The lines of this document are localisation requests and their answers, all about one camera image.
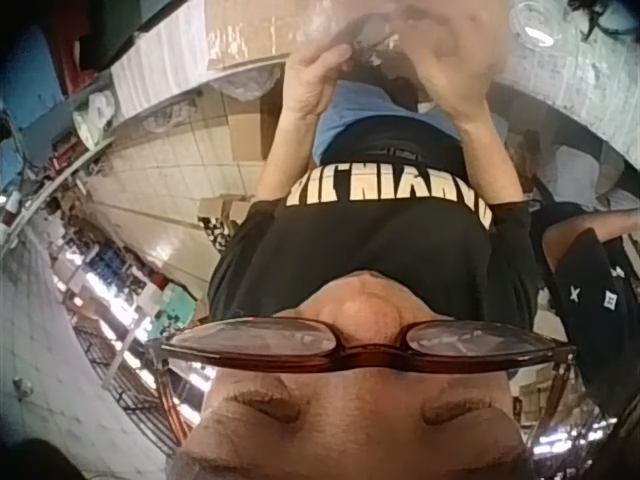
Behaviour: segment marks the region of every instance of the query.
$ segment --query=eyeglasses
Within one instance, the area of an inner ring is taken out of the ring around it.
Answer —
[[[436,320],[409,325],[395,342],[347,346],[332,325],[302,318],[241,318],[147,343],[156,387],[178,444],[188,428],[175,404],[169,359],[262,373],[327,373],[382,367],[430,374],[479,374],[554,365],[545,412],[529,444],[549,427],[569,380],[575,348],[508,325]]]

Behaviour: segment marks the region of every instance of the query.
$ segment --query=hand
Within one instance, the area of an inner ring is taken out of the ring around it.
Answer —
[[[351,54],[349,45],[293,53],[285,68],[282,113],[301,119],[319,117],[329,106],[338,74]]]
[[[486,95],[506,58],[504,0],[429,0],[425,20],[395,25],[420,81],[454,123],[486,116]]]

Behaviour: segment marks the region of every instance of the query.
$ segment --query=sleeve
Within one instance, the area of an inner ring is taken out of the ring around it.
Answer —
[[[539,272],[526,202],[493,207],[491,258],[487,269],[487,318],[531,331],[538,309]]]
[[[273,224],[274,212],[279,202],[253,204],[225,248],[213,271],[207,292],[211,321],[228,318],[229,312],[233,310],[235,292],[238,291],[262,239]]]
[[[560,319],[590,389],[632,340],[633,321],[616,284],[609,256],[593,229],[582,232],[553,274]]]

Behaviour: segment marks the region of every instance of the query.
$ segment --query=brown eyeglass frame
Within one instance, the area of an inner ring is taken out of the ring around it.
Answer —
[[[395,346],[393,344],[368,344],[347,347],[342,340],[340,332],[330,324],[306,318],[291,320],[316,323],[326,327],[335,337],[335,347],[329,352],[318,355],[261,355],[213,352],[172,344],[171,341],[176,336],[184,333],[185,330],[147,342],[146,350],[153,360],[153,373],[156,380],[157,393],[178,445],[182,445],[186,440],[189,428],[173,400],[174,395],[169,375],[166,375],[169,369],[169,359],[197,362],[203,365],[233,370],[288,374],[329,373],[378,367],[404,372],[457,375],[504,372],[553,363],[554,376],[545,411],[527,442],[529,446],[532,446],[534,441],[549,428],[558,410],[569,381],[576,353],[575,347],[554,338],[533,332],[523,332],[509,325],[485,322],[475,323],[480,328],[485,329],[495,325],[496,327],[499,326],[503,331],[511,329],[514,333],[520,335],[527,333],[546,341],[550,346],[522,353],[463,357],[426,354],[411,347],[407,341],[409,332],[416,328],[422,326],[450,326],[451,320],[435,320],[407,325],[398,332]]]

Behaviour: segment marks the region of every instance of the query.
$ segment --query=nose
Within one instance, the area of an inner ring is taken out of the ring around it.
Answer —
[[[320,320],[332,324],[347,346],[394,344],[402,328],[401,308],[376,292],[362,292],[320,312]]]

